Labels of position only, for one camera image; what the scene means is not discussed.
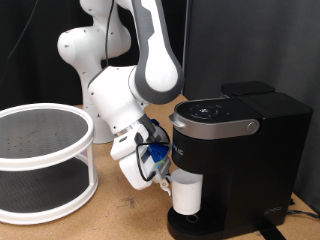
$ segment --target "silver trim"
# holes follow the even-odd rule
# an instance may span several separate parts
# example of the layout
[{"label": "silver trim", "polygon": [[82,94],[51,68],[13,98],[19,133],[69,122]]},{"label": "silver trim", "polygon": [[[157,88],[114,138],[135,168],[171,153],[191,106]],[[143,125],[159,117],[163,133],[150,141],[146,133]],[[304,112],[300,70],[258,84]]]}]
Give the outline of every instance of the silver trim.
[{"label": "silver trim", "polygon": [[241,121],[223,123],[200,123],[182,117],[177,112],[178,104],[174,113],[169,117],[174,128],[181,134],[203,140],[216,140],[239,136],[252,135],[260,128],[260,123],[256,119],[246,119]]},{"label": "silver trim", "polygon": [[130,132],[134,127],[136,127],[137,125],[140,125],[140,124],[145,126],[145,128],[148,130],[148,132],[150,134],[150,137],[152,138],[152,134],[154,134],[156,130],[146,114],[144,114],[138,121],[135,121],[130,126],[126,127],[125,129],[121,130],[120,132],[117,132],[116,134],[114,134],[114,136],[120,137],[120,136],[126,134],[127,132]]},{"label": "silver trim", "polygon": [[130,132],[135,126],[137,126],[137,125],[139,125],[139,124],[141,124],[141,123],[140,123],[139,120],[138,120],[138,121],[132,123],[130,126],[128,126],[128,127],[126,127],[125,129],[123,129],[122,131],[117,132],[116,134],[113,134],[113,135],[114,135],[115,137],[120,137],[120,136],[126,134],[127,132]]}]

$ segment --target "table surface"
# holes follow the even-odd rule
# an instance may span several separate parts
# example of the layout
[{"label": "table surface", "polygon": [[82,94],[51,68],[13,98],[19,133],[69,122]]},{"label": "table surface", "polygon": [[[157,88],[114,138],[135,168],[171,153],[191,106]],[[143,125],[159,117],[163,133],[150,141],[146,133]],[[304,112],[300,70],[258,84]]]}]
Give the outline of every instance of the table surface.
[{"label": "table surface", "polygon": [[[157,119],[172,136],[168,116],[176,104],[184,101],[179,96],[166,105],[150,105],[146,113]],[[171,197],[152,184],[137,191],[122,174],[119,164],[110,157],[112,143],[94,146],[95,165],[99,186],[92,199],[78,211],[53,222],[15,226],[0,223],[0,240],[19,239],[172,239],[167,231],[167,212],[172,206]],[[297,209],[313,212],[293,194]],[[278,229],[288,240],[320,239],[320,221],[306,215],[291,215]],[[263,240],[259,234],[250,233],[232,238],[235,240]]]}]

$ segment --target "white cup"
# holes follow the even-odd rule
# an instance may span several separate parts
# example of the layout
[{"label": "white cup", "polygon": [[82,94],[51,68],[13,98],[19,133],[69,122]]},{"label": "white cup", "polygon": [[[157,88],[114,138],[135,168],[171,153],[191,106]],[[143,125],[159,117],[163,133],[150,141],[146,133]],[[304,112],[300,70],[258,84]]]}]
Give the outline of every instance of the white cup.
[{"label": "white cup", "polygon": [[171,174],[173,209],[182,215],[193,215],[200,210],[202,175],[178,169]]}]

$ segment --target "coffee maker lid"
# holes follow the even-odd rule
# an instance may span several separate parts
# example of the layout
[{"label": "coffee maker lid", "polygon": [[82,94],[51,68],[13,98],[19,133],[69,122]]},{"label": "coffee maker lid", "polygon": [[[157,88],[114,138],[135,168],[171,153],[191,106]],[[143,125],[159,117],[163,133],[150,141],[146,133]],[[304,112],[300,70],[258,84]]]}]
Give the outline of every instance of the coffee maker lid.
[{"label": "coffee maker lid", "polygon": [[175,130],[202,140],[255,134],[261,118],[260,114],[234,98],[182,102],[169,117]]}]

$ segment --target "coffee maker display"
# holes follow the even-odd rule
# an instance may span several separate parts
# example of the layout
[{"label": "coffee maker display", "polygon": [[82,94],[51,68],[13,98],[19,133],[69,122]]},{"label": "coffee maker display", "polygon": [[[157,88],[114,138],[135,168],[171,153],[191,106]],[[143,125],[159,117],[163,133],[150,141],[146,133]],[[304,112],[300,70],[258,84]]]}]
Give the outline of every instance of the coffee maker display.
[{"label": "coffee maker display", "polygon": [[286,217],[312,109],[272,89],[222,89],[229,98],[183,102],[170,116],[173,162],[203,175],[200,211],[168,213],[175,239],[226,239]]}]

